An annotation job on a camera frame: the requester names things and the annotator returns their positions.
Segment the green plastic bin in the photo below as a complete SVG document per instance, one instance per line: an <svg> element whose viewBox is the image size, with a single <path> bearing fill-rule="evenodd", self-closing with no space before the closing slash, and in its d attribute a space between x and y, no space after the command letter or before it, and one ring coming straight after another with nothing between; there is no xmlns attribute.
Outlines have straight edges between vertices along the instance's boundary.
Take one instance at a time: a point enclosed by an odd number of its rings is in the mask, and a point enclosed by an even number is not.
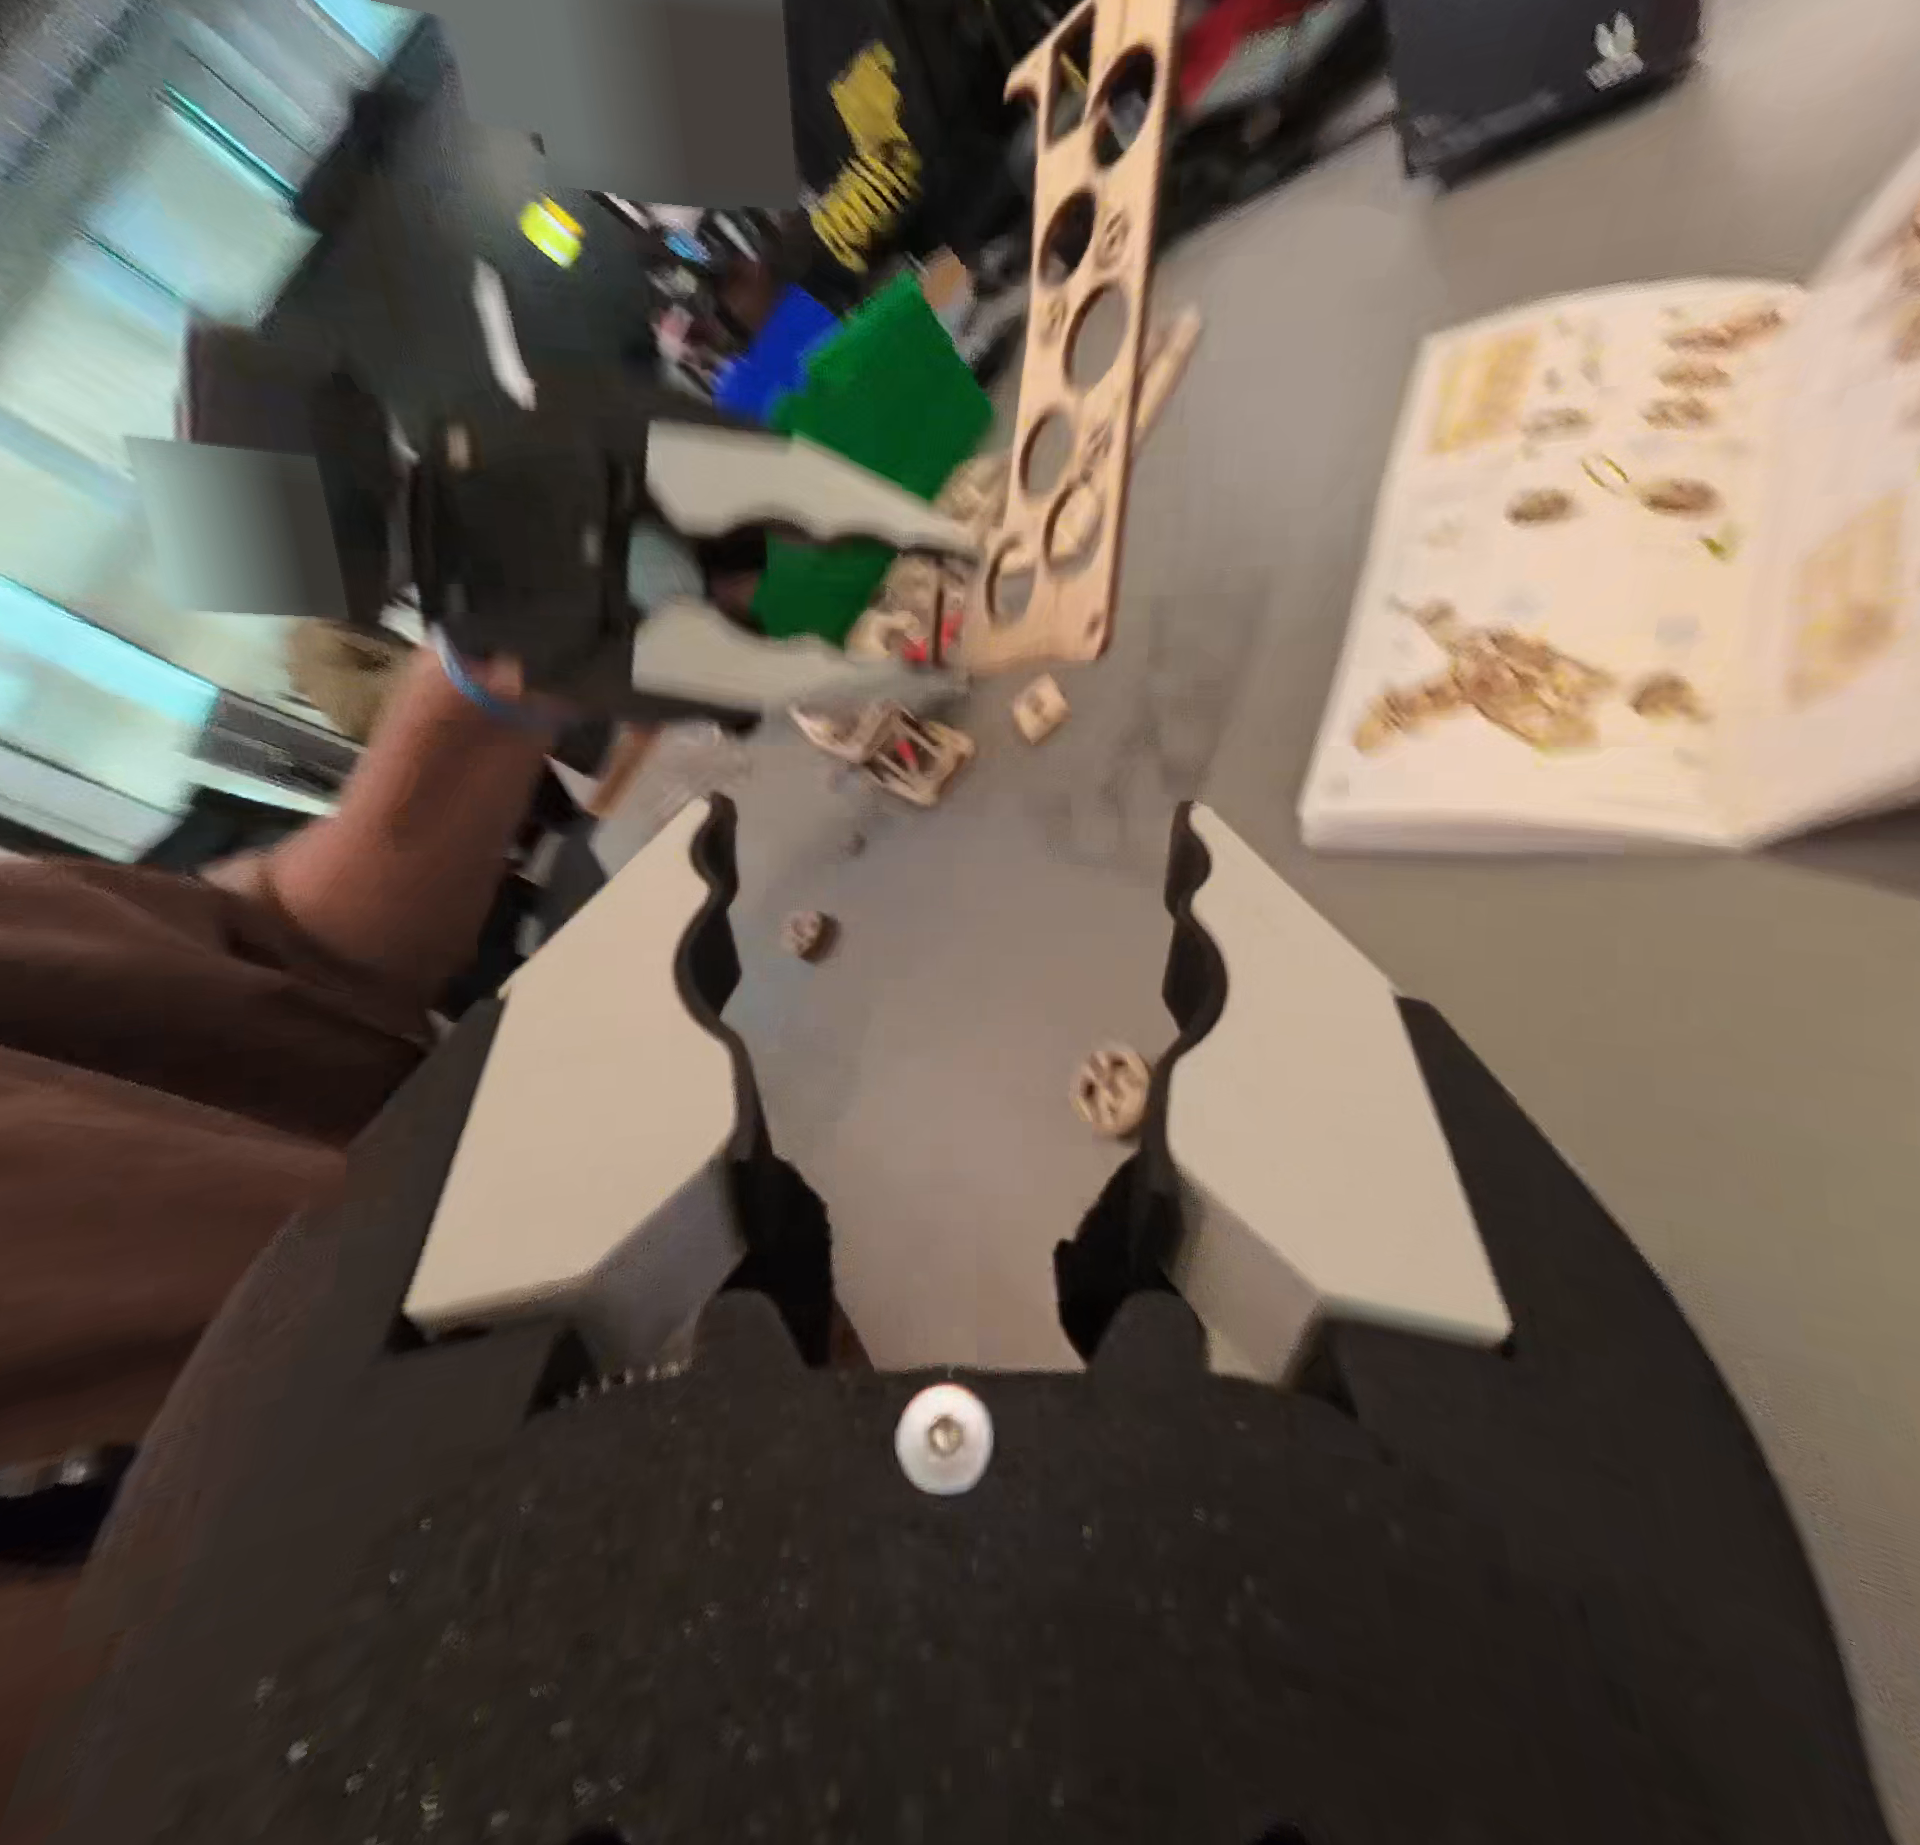
<svg viewBox="0 0 1920 1845"><path fill-rule="evenodd" d="M802 383L775 403L770 429L935 500L995 417L919 273L903 269L807 355ZM768 637L840 647L903 551L899 539L773 537L750 617Z"/></svg>

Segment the black model kit box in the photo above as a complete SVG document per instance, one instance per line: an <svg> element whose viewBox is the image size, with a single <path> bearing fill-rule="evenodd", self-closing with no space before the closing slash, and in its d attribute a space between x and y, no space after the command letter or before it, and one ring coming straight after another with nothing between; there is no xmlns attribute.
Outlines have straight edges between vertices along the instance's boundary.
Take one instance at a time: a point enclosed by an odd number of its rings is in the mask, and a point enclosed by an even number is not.
<svg viewBox="0 0 1920 1845"><path fill-rule="evenodd" d="M1381 0L1405 172L1455 184L1671 89L1702 0Z"/></svg>

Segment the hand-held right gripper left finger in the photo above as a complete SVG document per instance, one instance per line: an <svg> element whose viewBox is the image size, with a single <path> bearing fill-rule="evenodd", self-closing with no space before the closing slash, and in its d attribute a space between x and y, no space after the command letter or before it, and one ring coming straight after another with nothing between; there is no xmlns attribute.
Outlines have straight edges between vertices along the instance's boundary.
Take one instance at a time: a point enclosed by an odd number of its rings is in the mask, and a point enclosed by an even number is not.
<svg viewBox="0 0 1920 1845"><path fill-rule="evenodd" d="M737 833L729 797L686 802L508 981L401 1301L422 1335L552 1316L599 1373L647 1373L748 1291L833 1360L829 1212L726 1020Z"/></svg>

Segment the grey desk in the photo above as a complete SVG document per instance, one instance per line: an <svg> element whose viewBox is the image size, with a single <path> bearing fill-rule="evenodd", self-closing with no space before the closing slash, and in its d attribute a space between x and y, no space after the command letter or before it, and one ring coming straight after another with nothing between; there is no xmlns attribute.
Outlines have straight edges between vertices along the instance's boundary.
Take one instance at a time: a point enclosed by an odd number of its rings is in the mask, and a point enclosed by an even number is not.
<svg viewBox="0 0 1920 1845"><path fill-rule="evenodd" d="M1135 472L1116 634L931 812L796 738L737 785L748 1039L885 1366L1075 1369L1052 1248L1118 1160L1089 1047L1154 1052L1176 802L1200 798L1547 1128L1689 1309L1818 1552L1917 1554L1917 862L1367 860L1296 798L1421 343L1521 301L1811 275L1917 141L1917 0L1706 0L1697 72L1439 193L1367 127L1169 253L1202 336ZM830 954L785 916L839 921Z"/></svg>

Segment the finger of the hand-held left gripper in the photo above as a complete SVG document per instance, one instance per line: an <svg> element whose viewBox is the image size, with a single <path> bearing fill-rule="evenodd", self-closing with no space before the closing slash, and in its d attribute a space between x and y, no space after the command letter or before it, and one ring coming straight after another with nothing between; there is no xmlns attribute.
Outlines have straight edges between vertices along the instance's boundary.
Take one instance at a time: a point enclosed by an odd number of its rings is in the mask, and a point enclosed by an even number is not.
<svg viewBox="0 0 1920 1845"><path fill-rule="evenodd" d="M967 674L952 668L853 658L813 637L768 639L711 605L677 601L636 626L629 721L763 722L792 711L856 713L875 703L921 711L967 689Z"/></svg>
<svg viewBox="0 0 1920 1845"><path fill-rule="evenodd" d="M885 543L896 552L978 559L975 530L813 441L739 426L654 420L645 489L682 537L767 532L815 545Z"/></svg>

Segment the wooden model biplane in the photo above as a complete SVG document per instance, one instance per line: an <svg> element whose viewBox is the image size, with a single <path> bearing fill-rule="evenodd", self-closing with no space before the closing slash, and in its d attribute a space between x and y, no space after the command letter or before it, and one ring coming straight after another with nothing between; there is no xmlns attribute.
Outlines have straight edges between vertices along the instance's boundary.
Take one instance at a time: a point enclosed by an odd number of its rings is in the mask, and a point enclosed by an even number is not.
<svg viewBox="0 0 1920 1845"><path fill-rule="evenodd" d="M938 804L976 746L935 709L967 689L962 629L975 569L931 552L901 552L855 622L846 654L906 672L906 695L882 693L788 709L816 750L855 768L878 791L913 804Z"/></svg>

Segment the instruction booklet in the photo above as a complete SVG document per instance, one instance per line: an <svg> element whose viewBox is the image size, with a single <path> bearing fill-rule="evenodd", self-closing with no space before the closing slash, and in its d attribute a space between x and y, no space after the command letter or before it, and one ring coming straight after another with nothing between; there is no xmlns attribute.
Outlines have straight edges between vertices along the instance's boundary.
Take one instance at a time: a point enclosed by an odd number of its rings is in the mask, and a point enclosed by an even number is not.
<svg viewBox="0 0 1920 1845"><path fill-rule="evenodd" d="M1750 850L1917 804L1918 162L1803 285L1430 336L1308 850Z"/></svg>

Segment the black yellow printed garment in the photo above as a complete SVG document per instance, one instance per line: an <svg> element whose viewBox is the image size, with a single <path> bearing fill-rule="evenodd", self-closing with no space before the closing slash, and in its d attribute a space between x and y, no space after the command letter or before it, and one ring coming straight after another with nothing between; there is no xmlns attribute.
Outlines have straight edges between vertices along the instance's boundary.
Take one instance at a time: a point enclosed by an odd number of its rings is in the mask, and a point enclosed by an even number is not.
<svg viewBox="0 0 1920 1845"><path fill-rule="evenodd" d="M1026 208L1005 82L1047 0L783 0L800 207L820 281L978 257Z"/></svg>

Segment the person's brown clothing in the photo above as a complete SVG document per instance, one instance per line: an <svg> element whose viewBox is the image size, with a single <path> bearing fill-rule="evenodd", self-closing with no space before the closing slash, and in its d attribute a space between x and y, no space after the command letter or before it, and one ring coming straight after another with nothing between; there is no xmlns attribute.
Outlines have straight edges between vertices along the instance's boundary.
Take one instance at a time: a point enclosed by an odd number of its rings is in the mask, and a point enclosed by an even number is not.
<svg viewBox="0 0 1920 1845"><path fill-rule="evenodd" d="M424 1065L511 841L323 824L204 873L4 860L6 1467L143 1441Z"/></svg>

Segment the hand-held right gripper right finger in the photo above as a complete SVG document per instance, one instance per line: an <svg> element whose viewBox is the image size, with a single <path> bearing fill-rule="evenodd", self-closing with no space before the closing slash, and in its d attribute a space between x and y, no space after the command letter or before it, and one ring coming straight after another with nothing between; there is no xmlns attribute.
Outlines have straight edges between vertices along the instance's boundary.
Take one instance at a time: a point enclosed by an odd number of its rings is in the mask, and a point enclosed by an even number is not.
<svg viewBox="0 0 1920 1845"><path fill-rule="evenodd" d="M1157 1291L1252 1383L1301 1383L1343 1323L1501 1351L1513 1312L1390 979L1198 802L1165 908L1175 1036L1130 1156L1055 1251L1079 1358Z"/></svg>

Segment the wooden sheet with round holes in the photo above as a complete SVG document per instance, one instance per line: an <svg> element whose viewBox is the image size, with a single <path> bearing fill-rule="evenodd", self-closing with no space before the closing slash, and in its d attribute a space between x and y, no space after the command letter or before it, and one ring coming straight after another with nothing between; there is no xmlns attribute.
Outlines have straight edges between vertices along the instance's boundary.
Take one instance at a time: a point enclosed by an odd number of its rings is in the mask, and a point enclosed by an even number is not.
<svg viewBox="0 0 1920 1845"><path fill-rule="evenodd" d="M1007 79L1033 109L1033 231L1002 510L972 585L969 670L1111 644L1140 429L1183 0L1081 0Z"/></svg>

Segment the person's left forearm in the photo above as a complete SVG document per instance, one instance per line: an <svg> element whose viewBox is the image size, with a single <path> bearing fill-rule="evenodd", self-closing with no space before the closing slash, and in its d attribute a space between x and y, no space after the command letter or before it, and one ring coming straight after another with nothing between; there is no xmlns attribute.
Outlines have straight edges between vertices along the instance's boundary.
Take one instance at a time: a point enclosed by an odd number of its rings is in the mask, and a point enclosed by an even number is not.
<svg viewBox="0 0 1920 1845"><path fill-rule="evenodd" d="M332 814L202 874L332 961L435 1006L470 964L565 706L444 637L409 660Z"/></svg>

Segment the blue plastic board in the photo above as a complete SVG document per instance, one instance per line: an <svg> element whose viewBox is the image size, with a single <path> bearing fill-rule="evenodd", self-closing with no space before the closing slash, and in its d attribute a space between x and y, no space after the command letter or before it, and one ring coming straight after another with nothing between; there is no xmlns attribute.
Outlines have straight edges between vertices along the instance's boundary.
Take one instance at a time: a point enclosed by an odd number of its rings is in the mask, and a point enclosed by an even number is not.
<svg viewBox="0 0 1920 1845"><path fill-rule="evenodd" d="M735 418L773 424L781 403L807 384L808 358L842 320L816 296L786 286L748 346L712 383L711 399Z"/></svg>

